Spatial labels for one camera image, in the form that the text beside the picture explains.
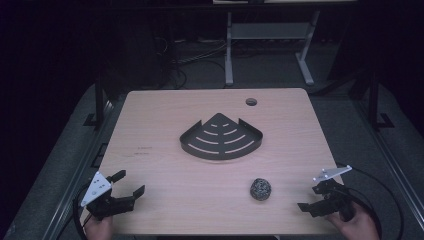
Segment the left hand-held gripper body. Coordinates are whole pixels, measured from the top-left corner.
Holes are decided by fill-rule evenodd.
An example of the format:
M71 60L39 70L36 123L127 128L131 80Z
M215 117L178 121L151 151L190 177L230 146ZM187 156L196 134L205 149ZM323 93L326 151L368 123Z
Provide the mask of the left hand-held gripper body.
M114 183L109 183L106 178L97 171L80 203L81 207L85 207L98 220L134 210L133 196L112 197Z

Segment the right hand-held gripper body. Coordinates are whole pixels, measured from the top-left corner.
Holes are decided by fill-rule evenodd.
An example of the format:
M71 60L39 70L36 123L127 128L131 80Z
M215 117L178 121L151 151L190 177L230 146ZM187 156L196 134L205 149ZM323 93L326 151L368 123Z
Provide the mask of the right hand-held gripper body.
M341 168L322 169L313 178L316 186L325 186L330 190L328 196L321 200L328 204L329 214L338 212L342 216L343 221L350 221L355 215L355 210L352 207L351 196L347 188L343 184L338 183L335 177L347 173L351 169L352 167L349 165Z

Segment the grey metal desk frame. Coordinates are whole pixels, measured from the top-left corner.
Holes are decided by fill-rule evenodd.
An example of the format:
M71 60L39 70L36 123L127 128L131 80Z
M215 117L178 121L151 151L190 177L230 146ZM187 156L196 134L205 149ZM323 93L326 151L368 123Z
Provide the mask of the grey metal desk frame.
M312 86L314 80L308 68L306 57L319 16L320 12L315 11L309 22L237 23L232 20L232 13L228 12L226 24L226 54L224 57L225 85L232 86L234 84L232 64L232 44L234 40L303 40L304 46L295 54L295 57L305 84Z

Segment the person's left hand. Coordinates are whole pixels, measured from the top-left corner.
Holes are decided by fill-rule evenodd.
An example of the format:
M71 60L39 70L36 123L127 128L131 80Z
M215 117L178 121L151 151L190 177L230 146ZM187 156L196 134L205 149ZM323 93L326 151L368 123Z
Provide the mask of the person's left hand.
M99 221L89 216L83 229L88 240L112 240L113 218L109 216Z

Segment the person's right hand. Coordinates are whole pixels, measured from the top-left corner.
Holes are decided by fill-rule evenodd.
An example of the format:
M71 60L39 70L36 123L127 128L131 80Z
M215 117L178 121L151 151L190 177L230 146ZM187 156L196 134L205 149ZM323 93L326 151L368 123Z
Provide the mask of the person's right hand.
M325 217L347 240L380 240L376 225L371 216L360 205L353 203L355 216L347 222L336 214Z

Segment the black upright post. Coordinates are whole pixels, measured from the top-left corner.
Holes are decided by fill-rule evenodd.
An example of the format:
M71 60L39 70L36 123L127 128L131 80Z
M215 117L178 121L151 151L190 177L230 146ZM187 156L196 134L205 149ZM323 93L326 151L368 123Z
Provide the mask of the black upright post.
M98 77L94 84L95 112L89 113L84 121L84 126L93 127L98 130L105 120L107 98L103 88L102 78Z
M369 100L368 100L368 122L371 127L379 132L382 128L393 128L394 124L386 113L378 111L379 99L379 81L376 74L372 74L369 87Z

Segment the black metal corner shelf rack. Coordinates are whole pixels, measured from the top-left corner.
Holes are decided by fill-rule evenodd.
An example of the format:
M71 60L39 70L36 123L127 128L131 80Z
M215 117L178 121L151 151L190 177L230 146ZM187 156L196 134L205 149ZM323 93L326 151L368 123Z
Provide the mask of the black metal corner shelf rack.
M242 119L235 122L216 113L206 123L198 121L179 140L181 148L192 156L214 161L246 156L262 144L263 133Z

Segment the steel wool scrubber ball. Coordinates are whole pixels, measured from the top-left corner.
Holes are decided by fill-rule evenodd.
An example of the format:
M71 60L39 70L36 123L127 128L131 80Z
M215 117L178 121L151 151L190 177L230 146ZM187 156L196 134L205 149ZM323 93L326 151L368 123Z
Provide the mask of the steel wool scrubber ball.
M267 200L272 192L271 184L263 178L257 178L250 186L250 195L257 201Z

